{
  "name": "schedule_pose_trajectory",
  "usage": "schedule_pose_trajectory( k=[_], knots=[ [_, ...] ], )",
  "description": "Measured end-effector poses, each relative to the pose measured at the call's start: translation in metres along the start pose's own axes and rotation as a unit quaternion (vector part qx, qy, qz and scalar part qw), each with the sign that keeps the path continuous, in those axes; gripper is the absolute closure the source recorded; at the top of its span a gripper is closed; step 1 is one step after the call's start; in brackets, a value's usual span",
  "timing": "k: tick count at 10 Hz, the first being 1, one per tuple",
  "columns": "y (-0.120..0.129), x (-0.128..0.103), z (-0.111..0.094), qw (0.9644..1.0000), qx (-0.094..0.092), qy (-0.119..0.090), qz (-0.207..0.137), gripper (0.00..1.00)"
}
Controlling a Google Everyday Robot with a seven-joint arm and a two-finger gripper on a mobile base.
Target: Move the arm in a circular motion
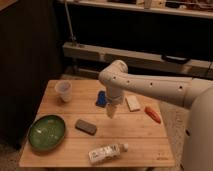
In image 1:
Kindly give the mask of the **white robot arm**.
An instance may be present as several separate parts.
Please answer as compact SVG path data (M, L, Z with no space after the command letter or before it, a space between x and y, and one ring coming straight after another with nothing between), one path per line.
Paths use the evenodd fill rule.
M182 171L213 171L213 80L132 75L122 60L113 61L98 79L110 105L120 104L127 90L188 109Z

